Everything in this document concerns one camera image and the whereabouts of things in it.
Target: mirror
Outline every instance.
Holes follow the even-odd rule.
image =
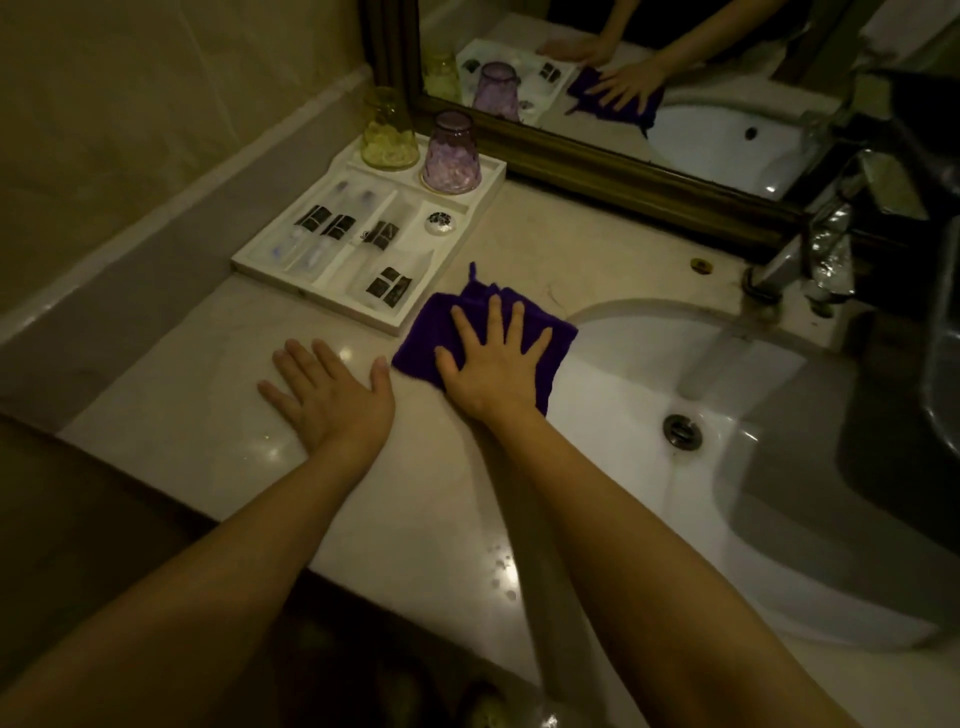
[[[870,4],[419,0],[423,89],[776,202],[831,142]]]

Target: purple towel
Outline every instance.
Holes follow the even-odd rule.
[[[550,390],[553,389],[553,377],[570,349],[570,344],[576,338],[577,328],[556,316],[551,316],[510,288],[500,289],[495,284],[484,285],[477,280],[476,275],[476,263],[470,263],[470,280],[459,296],[452,293],[435,293],[427,299],[417,320],[410,327],[410,334],[394,355],[394,366],[406,375],[423,379],[444,390],[444,381],[440,378],[440,372],[437,371],[433,350],[439,346],[446,347],[461,369],[467,361],[460,334],[457,333],[453,318],[450,316],[453,305],[458,304],[464,309],[467,320],[477,332],[477,338],[480,339],[481,344],[484,344],[487,341],[487,311],[490,296],[494,293],[500,294],[505,331],[510,325],[514,303],[523,301],[525,308],[521,351],[526,352],[540,338],[545,328],[553,328],[550,346],[543,353],[535,375],[537,409],[545,415]]]
[[[643,135],[647,135],[647,130],[654,125],[654,119],[657,117],[657,108],[663,100],[663,87],[661,86],[647,100],[647,105],[641,113],[639,110],[639,100],[634,97],[627,106],[620,111],[613,109],[616,100],[606,106],[600,106],[600,99],[604,97],[607,91],[588,94],[587,91],[600,83],[600,71],[589,66],[580,72],[580,75],[574,80],[566,90],[568,96],[577,99],[577,105],[567,112],[571,114],[574,111],[586,111],[604,121],[622,121],[627,124],[634,124],[640,127]]]

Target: round soap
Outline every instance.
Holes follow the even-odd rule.
[[[457,221],[447,212],[431,212],[424,224],[431,235],[447,235],[457,229]]]

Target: sink drain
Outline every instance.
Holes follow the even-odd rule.
[[[670,415],[663,421],[663,437],[677,449],[699,449],[704,443],[700,427],[683,415]]]

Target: floor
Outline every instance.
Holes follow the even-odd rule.
[[[2,689],[212,523],[85,453],[7,420],[0,420],[0,462]],[[478,681],[504,696],[511,726],[540,726],[551,716],[564,728],[598,724],[305,573],[260,654],[208,725],[461,725],[461,697]]]

